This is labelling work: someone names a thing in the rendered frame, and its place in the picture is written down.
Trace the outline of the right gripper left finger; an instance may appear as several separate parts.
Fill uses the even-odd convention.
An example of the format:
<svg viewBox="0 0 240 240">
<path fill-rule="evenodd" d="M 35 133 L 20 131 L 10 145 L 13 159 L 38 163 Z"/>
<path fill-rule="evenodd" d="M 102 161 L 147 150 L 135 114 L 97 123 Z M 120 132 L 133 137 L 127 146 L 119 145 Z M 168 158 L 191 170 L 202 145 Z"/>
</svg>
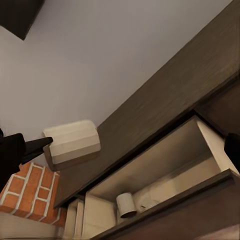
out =
<svg viewBox="0 0 240 240">
<path fill-rule="evenodd" d="M 26 152 L 26 144 L 21 133 L 0 138 L 0 193 Z"/>
</svg>

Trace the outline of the pillar candle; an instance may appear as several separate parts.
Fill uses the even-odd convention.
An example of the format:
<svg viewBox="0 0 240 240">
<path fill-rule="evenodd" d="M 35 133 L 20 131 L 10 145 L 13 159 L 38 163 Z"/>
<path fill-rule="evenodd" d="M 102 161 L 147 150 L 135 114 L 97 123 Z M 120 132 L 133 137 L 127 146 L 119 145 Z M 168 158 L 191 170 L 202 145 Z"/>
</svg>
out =
<svg viewBox="0 0 240 240">
<path fill-rule="evenodd" d="M 153 200 L 151 198 L 145 198 L 140 202 L 138 210 L 140 212 L 147 211 L 148 209 L 156 206 L 159 203 L 159 201 Z"/>
<path fill-rule="evenodd" d="M 137 213 L 131 193 L 122 193 L 115 199 L 121 219 L 129 218 Z"/>
<path fill-rule="evenodd" d="M 60 172 L 100 156 L 99 134 L 88 119 L 43 129 L 40 135 L 41 139 L 53 139 L 40 152 L 44 153 L 51 172 Z"/>
</svg>

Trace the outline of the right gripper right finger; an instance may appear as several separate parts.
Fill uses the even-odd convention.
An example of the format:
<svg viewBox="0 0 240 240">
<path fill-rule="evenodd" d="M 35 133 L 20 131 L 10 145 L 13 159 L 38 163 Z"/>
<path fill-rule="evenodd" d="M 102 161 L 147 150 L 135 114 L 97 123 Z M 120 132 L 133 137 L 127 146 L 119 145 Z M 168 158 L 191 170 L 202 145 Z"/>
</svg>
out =
<svg viewBox="0 0 240 240">
<path fill-rule="evenodd" d="M 240 135 L 229 132 L 225 141 L 224 151 L 240 173 Z"/>
</svg>

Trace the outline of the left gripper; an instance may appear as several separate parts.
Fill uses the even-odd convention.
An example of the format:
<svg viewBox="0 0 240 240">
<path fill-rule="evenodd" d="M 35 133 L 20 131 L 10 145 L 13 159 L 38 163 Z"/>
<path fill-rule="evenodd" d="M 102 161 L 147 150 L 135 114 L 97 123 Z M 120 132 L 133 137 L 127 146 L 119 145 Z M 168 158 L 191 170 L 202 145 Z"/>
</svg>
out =
<svg viewBox="0 0 240 240">
<path fill-rule="evenodd" d="M 44 151 L 43 147 L 45 147 L 46 145 L 49 145 L 53 141 L 54 140 L 52 137 L 46 137 L 46 138 L 42 138 L 42 139 L 36 139 L 33 141 L 25 142 L 26 152 L 25 152 L 23 158 L 20 160 L 20 163 L 25 164 L 28 161 L 35 159 L 36 157 L 38 157 L 40 155 L 39 153 Z M 17 166 L 12 174 L 14 175 L 14 174 L 18 173 L 19 171 L 20 171 L 19 166 Z"/>
</svg>

